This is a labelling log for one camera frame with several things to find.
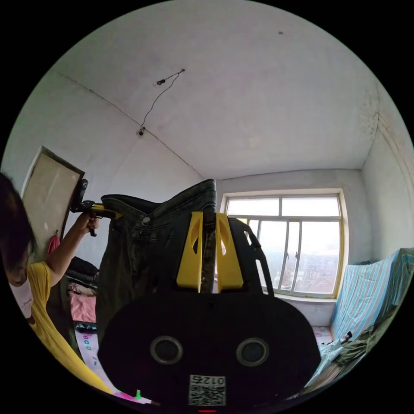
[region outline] door frame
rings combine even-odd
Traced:
[[[25,184],[25,187],[24,187],[23,192],[22,192],[22,199],[23,199],[23,197],[24,197],[24,195],[25,195],[25,192],[26,192],[27,186],[29,185],[30,179],[32,178],[33,173],[35,172],[35,168],[36,168],[36,166],[37,166],[37,164],[38,164],[38,162],[39,162],[39,160],[40,160],[40,157],[41,157],[42,155],[46,155],[47,157],[49,157],[49,158],[53,159],[54,161],[56,161],[57,163],[59,163],[60,165],[63,165],[64,167],[66,167],[67,169],[69,169],[69,170],[73,171],[74,173],[79,174],[79,179],[80,179],[80,180],[81,180],[81,179],[83,178],[83,176],[85,175],[85,172],[84,172],[84,171],[82,171],[81,169],[79,169],[79,168],[75,167],[75,166],[74,166],[74,165],[72,165],[71,163],[68,163],[68,162],[67,162],[67,161],[65,161],[63,158],[59,157],[59,156],[58,156],[58,155],[56,155],[54,152],[50,151],[49,149],[47,149],[46,147],[44,147],[44,146],[42,145],[42,146],[41,146],[41,148],[40,148],[40,150],[38,151],[38,153],[37,153],[37,155],[36,155],[35,162],[33,163],[33,166],[32,166],[32,168],[31,168],[30,174],[29,174],[29,176],[28,176],[28,178],[27,178],[27,180],[26,180],[26,184]],[[65,218],[63,219],[62,229],[61,229],[61,231],[60,231],[60,236],[59,236],[60,241],[62,241],[63,234],[64,234],[64,232],[65,232],[65,227],[66,227],[66,222],[67,222],[67,220],[68,220],[69,211],[70,211],[70,203],[69,203],[69,206],[68,206],[68,208],[67,208],[67,210],[66,210],[66,213],[65,213]]]

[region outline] woman's hand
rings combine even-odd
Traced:
[[[99,219],[96,217],[91,217],[89,213],[82,213],[76,220],[73,227],[81,234],[87,234],[90,230],[96,230],[99,228]]]

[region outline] blue striped sheet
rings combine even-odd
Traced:
[[[391,267],[391,275],[378,318],[384,317],[391,306],[398,306],[414,276],[414,248],[400,249]]]
[[[392,264],[400,251],[368,265],[348,265],[332,319],[335,339],[348,331],[356,338],[371,326],[382,309]]]

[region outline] qr code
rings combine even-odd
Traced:
[[[226,377],[190,375],[189,405],[226,405]]]

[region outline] window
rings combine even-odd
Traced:
[[[275,293],[335,297],[343,247],[339,195],[228,198],[226,213],[259,239]],[[266,290],[260,266],[258,272]]]

